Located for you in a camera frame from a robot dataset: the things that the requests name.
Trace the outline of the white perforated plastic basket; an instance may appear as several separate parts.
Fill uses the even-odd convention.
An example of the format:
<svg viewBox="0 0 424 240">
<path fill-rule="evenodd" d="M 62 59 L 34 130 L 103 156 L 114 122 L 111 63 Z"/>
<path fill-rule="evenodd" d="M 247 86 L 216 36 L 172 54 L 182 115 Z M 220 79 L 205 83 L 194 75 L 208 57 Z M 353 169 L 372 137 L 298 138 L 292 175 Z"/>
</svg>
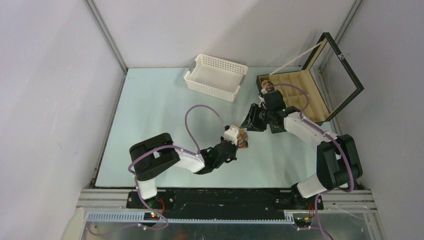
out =
<svg viewBox="0 0 424 240">
<path fill-rule="evenodd" d="M 191 90 L 234 102 L 248 69 L 243 64 L 199 54 L 183 79 Z"/>
</svg>

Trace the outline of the colourful patterned tie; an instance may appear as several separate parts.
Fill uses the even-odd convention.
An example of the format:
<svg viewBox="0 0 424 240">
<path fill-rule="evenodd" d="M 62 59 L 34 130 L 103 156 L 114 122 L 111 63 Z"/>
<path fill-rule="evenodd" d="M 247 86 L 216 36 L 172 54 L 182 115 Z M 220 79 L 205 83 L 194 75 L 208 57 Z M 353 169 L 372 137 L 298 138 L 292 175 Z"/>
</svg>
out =
<svg viewBox="0 0 424 240">
<path fill-rule="evenodd" d="M 237 148 L 246 149 L 249 147 L 249 136 L 245 128 L 238 126 L 239 133 L 237 135 Z"/>
</svg>

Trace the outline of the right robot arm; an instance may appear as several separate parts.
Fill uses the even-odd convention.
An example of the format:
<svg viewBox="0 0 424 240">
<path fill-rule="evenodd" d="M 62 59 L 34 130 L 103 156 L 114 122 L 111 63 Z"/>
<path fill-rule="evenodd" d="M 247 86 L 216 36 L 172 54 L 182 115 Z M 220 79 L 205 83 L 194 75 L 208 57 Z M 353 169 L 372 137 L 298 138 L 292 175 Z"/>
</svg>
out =
<svg viewBox="0 0 424 240">
<path fill-rule="evenodd" d="M 316 171 L 294 184 L 291 204 L 297 209 L 304 209 L 310 204 L 312 196 L 335 188 L 352 192 L 355 180 L 363 173 L 354 139 L 348 134 L 337 135 L 326 131 L 297 107 L 286 106 L 278 90 L 267 91 L 263 88 L 261 98 L 261 104 L 251 104 L 242 128 L 263 132 L 267 126 L 276 125 L 316 151 Z"/>
</svg>

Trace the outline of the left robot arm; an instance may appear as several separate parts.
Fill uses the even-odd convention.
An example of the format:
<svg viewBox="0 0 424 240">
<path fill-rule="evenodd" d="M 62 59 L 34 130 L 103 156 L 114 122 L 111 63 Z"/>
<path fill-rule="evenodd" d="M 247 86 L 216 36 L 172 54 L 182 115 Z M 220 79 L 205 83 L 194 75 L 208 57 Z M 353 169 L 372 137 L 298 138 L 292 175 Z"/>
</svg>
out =
<svg viewBox="0 0 424 240">
<path fill-rule="evenodd" d="M 214 147 L 195 153 L 179 147 L 169 133 L 162 133 L 129 149 L 131 164 L 128 171 L 134 175 L 138 201 L 145 208 L 153 208 L 158 202 L 156 177 L 176 166 L 197 175 L 205 175 L 224 163 L 237 159 L 238 133 L 227 130 Z"/>
</svg>

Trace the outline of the black compartment tie box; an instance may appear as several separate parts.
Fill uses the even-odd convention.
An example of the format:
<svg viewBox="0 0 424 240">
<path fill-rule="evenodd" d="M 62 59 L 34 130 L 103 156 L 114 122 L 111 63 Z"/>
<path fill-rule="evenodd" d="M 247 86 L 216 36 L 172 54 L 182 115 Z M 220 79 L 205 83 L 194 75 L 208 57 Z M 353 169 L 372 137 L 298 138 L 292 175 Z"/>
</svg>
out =
<svg viewBox="0 0 424 240">
<path fill-rule="evenodd" d="M 315 46 L 295 58 L 306 58 L 301 69 L 282 67 L 258 75 L 256 84 L 261 90 L 260 80 L 270 79 L 288 107 L 302 109 L 308 104 L 304 114 L 310 120 L 318 124 L 330 122 L 364 90 L 347 56 L 332 35 L 324 32 Z"/>
</svg>

